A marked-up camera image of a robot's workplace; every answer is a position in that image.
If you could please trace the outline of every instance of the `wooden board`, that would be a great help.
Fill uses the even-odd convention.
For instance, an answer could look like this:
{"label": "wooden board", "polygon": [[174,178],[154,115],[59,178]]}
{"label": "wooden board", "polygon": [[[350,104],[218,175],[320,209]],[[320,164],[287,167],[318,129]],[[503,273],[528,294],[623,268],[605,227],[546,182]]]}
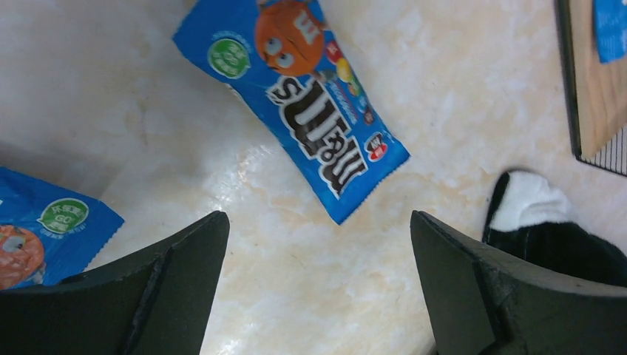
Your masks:
{"label": "wooden board", "polygon": [[583,158],[596,155],[627,124],[627,58],[601,64],[592,0],[569,0]]}

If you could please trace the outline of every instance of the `black and white object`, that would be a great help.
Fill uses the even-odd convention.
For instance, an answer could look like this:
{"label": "black and white object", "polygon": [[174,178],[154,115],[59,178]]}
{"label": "black and white object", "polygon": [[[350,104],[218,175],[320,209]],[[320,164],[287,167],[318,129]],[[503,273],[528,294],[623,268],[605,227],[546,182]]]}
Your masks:
{"label": "black and white object", "polygon": [[542,176],[520,170],[498,179],[482,241],[537,266],[627,287],[627,257],[581,228],[565,194]]}

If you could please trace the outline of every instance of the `black object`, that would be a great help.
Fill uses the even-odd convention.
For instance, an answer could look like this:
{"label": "black object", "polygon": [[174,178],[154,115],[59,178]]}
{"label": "black object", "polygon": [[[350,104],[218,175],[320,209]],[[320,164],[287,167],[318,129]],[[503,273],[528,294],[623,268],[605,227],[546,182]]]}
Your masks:
{"label": "black object", "polygon": [[559,274],[413,212],[440,355],[627,354],[627,288]]}
{"label": "black object", "polygon": [[59,285],[0,292],[0,353],[198,354],[228,230],[214,212]]}
{"label": "black object", "polygon": [[582,156],[581,136],[579,131],[579,108],[577,105],[577,85],[575,81],[575,56],[573,54],[570,0],[554,0],[557,32],[560,42],[564,94],[566,111],[569,120],[572,154],[581,163],[627,177],[627,157],[624,146],[627,146],[626,128],[623,127],[592,159]]}

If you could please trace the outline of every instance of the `mars logo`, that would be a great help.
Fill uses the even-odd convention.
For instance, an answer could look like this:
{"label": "mars logo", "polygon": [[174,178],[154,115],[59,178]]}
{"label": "mars logo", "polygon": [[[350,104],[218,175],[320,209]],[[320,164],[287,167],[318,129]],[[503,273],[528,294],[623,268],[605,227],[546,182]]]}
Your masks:
{"label": "mars logo", "polygon": [[387,152],[387,144],[383,142],[383,135],[380,132],[375,133],[364,146],[368,152],[368,160],[378,161],[383,158]]}

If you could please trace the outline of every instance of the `m&m's candy packet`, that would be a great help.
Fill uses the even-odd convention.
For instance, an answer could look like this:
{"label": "m&m's candy packet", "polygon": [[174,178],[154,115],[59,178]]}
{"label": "m&m's candy packet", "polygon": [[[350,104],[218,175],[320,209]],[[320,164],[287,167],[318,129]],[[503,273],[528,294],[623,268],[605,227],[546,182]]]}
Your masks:
{"label": "m&m's candy packet", "polygon": [[0,290],[81,273],[123,222],[98,200],[0,167]]}
{"label": "m&m's candy packet", "polygon": [[199,0],[174,42],[274,133],[338,224],[410,156],[370,105],[317,1]]}

